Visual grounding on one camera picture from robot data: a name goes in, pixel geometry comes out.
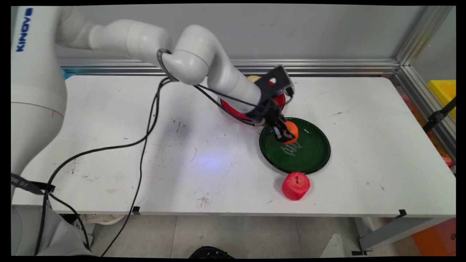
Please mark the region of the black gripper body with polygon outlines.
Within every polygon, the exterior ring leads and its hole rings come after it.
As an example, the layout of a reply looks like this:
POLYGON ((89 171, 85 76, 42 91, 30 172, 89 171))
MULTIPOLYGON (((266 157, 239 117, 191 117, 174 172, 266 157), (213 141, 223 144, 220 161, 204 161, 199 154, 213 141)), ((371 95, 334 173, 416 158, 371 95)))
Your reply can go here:
POLYGON ((257 126, 284 127, 284 116, 281 112, 281 106, 273 99, 267 99, 254 110, 247 114, 247 118, 257 126))

